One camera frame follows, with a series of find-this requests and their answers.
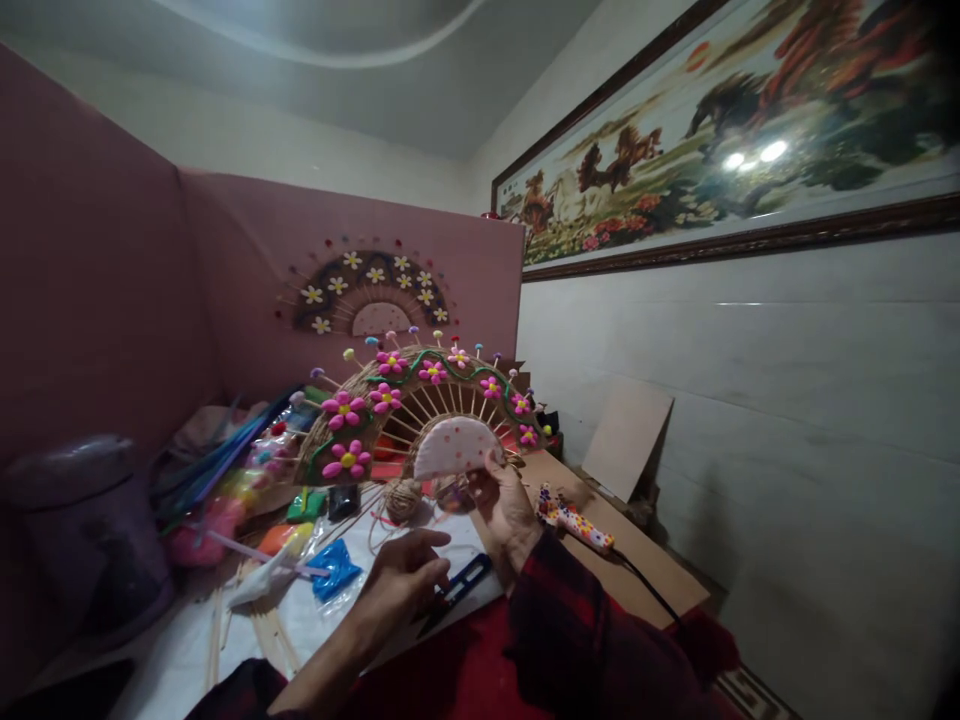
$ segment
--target pink clay flower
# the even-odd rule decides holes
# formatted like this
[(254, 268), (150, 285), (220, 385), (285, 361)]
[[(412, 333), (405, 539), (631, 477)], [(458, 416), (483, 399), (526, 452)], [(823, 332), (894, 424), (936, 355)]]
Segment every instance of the pink clay flower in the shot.
[(516, 407), (513, 409), (514, 415), (523, 415), (524, 413), (530, 412), (530, 402), (520, 393), (517, 393), (513, 396), (512, 402), (514, 405), (516, 405)]
[(400, 409), (400, 391), (391, 388), (386, 383), (380, 383), (377, 389), (370, 393), (370, 399), (376, 403), (373, 406), (373, 411), (377, 415), (383, 415), (391, 408), (394, 410)]
[(467, 355), (463, 350), (454, 345), (450, 348), (452, 355), (447, 356), (447, 362), (456, 363), (457, 367), (461, 370), (466, 370), (467, 363), (470, 362), (470, 356)]
[(366, 406), (367, 403), (363, 398), (351, 398), (350, 393), (344, 390), (320, 403), (321, 408), (333, 415), (329, 423), (331, 430), (339, 430), (345, 422), (358, 425), (360, 416), (357, 415), (357, 411), (363, 410)]
[(407, 361), (400, 357), (400, 351), (377, 353), (377, 362), (380, 363), (380, 374), (386, 375), (390, 372), (402, 373), (407, 366)]
[(520, 426), (520, 444), (521, 445), (537, 444), (537, 431), (533, 429), (532, 425)]
[(495, 400), (500, 399), (500, 396), (503, 391), (500, 389), (500, 386), (497, 384), (497, 379), (493, 375), (488, 377), (486, 380), (481, 380), (480, 385), (482, 385), (484, 388), (484, 391), (483, 391), (484, 397), (492, 398)]
[(337, 458), (337, 462), (324, 466), (323, 476), (327, 480), (332, 480), (344, 470), (348, 471), (354, 479), (362, 478), (367, 471), (365, 466), (373, 459), (370, 453), (364, 452), (363, 443), (359, 440), (351, 441), (349, 450), (338, 443), (330, 448), (330, 451)]
[(440, 363), (424, 360), (423, 367), (424, 369), (420, 371), (421, 380), (429, 380), (434, 385), (439, 385), (441, 380), (447, 379), (447, 371), (443, 369), (443, 365)]

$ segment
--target brown paper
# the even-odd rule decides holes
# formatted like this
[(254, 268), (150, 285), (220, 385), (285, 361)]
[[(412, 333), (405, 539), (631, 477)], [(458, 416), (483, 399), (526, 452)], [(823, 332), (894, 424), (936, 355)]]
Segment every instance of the brown paper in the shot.
[(583, 469), (629, 502), (672, 405), (673, 398), (653, 385), (615, 376)]

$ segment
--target wooden frame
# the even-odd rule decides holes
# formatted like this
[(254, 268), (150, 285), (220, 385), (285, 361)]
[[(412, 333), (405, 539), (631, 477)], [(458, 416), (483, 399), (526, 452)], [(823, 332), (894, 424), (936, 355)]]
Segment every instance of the wooden frame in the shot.
[[(730, 2), (734, 0), (699, 0), (617, 70), (493, 180), (491, 211), (497, 212), (498, 191), (507, 180), (537, 160), (554, 143), (567, 136), (578, 123), (675, 45), (687, 39)], [(960, 228), (960, 193), (933, 194), (909, 202), (734, 232), (724, 233), (721, 225), (717, 227), (720, 234), (716, 236), (672, 245), (646, 248), (638, 246), (636, 250), (597, 257), (589, 254), (577, 255), (577, 261), (555, 263), (548, 267), (534, 266), (525, 270), (523, 281), (536, 282), (767, 252), (868, 242), (957, 228)]]

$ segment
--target patterned rug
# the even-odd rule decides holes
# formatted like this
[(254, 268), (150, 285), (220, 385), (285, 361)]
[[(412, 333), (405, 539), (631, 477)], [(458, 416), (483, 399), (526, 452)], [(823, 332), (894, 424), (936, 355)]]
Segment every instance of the patterned rug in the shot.
[(732, 709), (737, 715), (731, 717), (739, 716), (749, 720), (800, 720), (800, 716), (790, 706), (743, 666), (717, 678), (714, 690), (733, 706)]

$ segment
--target woven fan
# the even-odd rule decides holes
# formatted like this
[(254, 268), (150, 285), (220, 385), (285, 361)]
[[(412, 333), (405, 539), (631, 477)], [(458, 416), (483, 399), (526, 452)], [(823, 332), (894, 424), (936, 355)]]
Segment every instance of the woven fan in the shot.
[(482, 345), (470, 355), (457, 336), (452, 347), (444, 348), (443, 333), (436, 330), (433, 347), (422, 345), (418, 332), (410, 328), (413, 343), (406, 347), (396, 332), (387, 332), (396, 350), (367, 338), (375, 357), (366, 364), (354, 350), (345, 351), (344, 359), (360, 370), (342, 385), (314, 368), (311, 377), (336, 390), (323, 403), (312, 403), (303, 393), (290, 398), (320, 411), (301, 443), (295, 484), (427, 482), (483, 467), (490, 449), (502, 464), (544, 446), (533, 392), (514, 387), (516, 370), (505, 376), (497, 369), (499, 353), (489, 364), (481, 358)]

